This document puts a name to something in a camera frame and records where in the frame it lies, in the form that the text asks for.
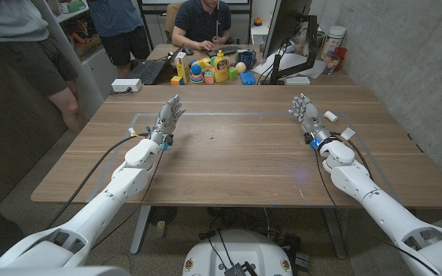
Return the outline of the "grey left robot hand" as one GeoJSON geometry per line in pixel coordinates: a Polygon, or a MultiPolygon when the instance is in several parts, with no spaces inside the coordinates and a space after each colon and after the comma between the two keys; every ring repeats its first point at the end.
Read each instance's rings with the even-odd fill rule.
{"type": "Polygon", "coordinates": [[[153,129],[150,132],[150,139],[158,145],[167,142],[170,146],[173,143],[173,131],[176,129],[178,119],[185,112],[181,108],[180,96],[170,98],[161,108],[155,119],[153,129]]]}

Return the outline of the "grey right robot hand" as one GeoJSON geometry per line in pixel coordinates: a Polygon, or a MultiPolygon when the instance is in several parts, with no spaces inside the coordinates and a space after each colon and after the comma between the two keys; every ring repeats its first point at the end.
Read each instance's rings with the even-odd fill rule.
{"type": "Polygon", "coordinates": [[[321,144],[331,137],[330,132],[320,120],[318,110],[304,94],[293,97],[292,109],[289,113],[300,123],[304,132],[305,143],[312,149],[318,149],[321,144]]]}

